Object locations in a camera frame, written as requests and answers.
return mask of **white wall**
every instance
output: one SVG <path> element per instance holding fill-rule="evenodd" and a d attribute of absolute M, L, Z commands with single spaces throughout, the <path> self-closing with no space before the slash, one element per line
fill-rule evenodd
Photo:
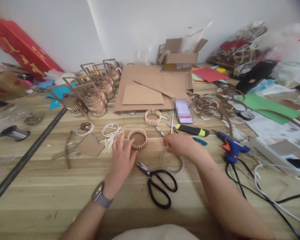
<path fill-rule="evenodd" d="M 0 16 L 15 21 L 65 71 L 105 58 L 86 0 L 0 0 Z M 0 49 L 1 62 L 16 63 Z"/>
<path fill-rule="evenodd" d="M 271 28 L 300 22 L 300 0 L 88 0 L 107 57 L 133 62 L 141 42 L 152 43 L 150 60 L 166 38 L 178 38 L 186 28 L 214 19 L 204 34 L 210 53 L 244 24 L 265 21 Z"/>
<path fill-rule="evenodd" d="M 0 15 L 15 21 L 65 71 L 116 58 L 166 38 L 182 37 L 189 26 L 214 19 L 198 62 L 244 24 L 265 21 L 271 28 L 300 22 L 300 0 L 0 0 Z M 15 60 L 0 49 L 0 63 Z"/>

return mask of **red packaging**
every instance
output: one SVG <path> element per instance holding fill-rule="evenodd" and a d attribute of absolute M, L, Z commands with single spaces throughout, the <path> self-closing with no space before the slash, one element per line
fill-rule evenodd
<path fill-rule="evenodd" d="M 41 81 L 50 69 L 63 72 L 15 22 L 1 18 L 0 48 Z"/>

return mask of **hand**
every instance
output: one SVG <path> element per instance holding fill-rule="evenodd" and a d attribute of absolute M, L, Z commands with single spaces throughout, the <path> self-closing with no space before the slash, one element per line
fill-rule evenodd
<path fill-rule="evenodd" d="M 209 155 L 208 151 L 189 135 L 169 134 L 163 137 L 163 145 L 168 152 L 189 158 L 191 161 L 202 159 L 204 155 Z"/>
<path fill-rule="evenodd" d="M 108 199 L 114 198 L 133 168 L 138 153 L 135 151 L 130 157 L 133 142 L 134 139 L 124 141 L 124 133 L 113 139 L 111 169 L 104 181 L 102 190 L 102 194 Z"/>

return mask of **black scissors handle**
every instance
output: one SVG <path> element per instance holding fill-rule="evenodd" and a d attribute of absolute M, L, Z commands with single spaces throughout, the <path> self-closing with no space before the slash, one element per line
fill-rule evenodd
<path fill-rule="evenodd" d="M 162 172 L 162 173 L 165 173 L 165 174 L 168 174 L 171 179 L 173 180 L 174 182 L 174 185 L 175 185 L 175 188 L 174 189 L 171 189 L 164 181 L 163 179 L 157 174 L 159 172 Z M 178 186 L 177 186 L 177 182 L 175 180 L 175 178 L 167 171 L 164 171 L 164 170 L 157 170 L 157 171 L 153 171 L 151 172 L 151 174 L 153 175 L 156 175 L 157 178 L 160 180 L 160 182 L 162 182 L 162 184 L 170 191 L 170 192 L 176 192 L 178 190 Z M 168 199 L 168 204 L 167 205 L 162 205 L 161 203 L 159 203 L 153 196 L 153 193 L 152 193 L 152 189 L 151 189 L 151 185 L 154 186 L 156 189 L 158 189 L 160 192 L 162 192 Z M 157 184 L 155 184 L 151 178 L 149 178 L 148 180 L 148 188 L 149 188 L 149 192 L 150 192 L 150 196 L 151 196 L 151 199 L 153 200 L 153 202 L 159 207 L 159 208 L 162 208 L 162 209 L 168 209 L 171 207 L 171 199 L 169 197 L 169 195 L 161 188 L 159 187 Z"/>

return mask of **green paper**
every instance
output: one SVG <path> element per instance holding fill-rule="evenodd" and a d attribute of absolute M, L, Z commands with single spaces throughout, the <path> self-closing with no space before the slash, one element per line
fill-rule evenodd
<path fill-rule="evenodd" d="M 269 99 L 260 97 L 254 93 L 249 93 L 245 95 L 246 99 L 243 101 L 243 103 L 253 110 L 255 109 L 267 109 L 272 110 L 277 113 L 281 113 L 282 115 L 285 115 L 289 118 L 295 119 L 300 116 L 300 112 L 288 108 L 286 106 L 283 106 L 279 103 L 273 102 Z M 237 100 L 242 101 L 243 97 L 238 97 Z M 266 111 L 257 111 L 258 113 L 262 114 L 263 116 L 272 119 L 273 121 L 280 123 L 280 124 L 286 124 L 289 122 L 288 119 L 285 119 L 283 117 L 280 117 L 274 113 L 266 112 Z"/>

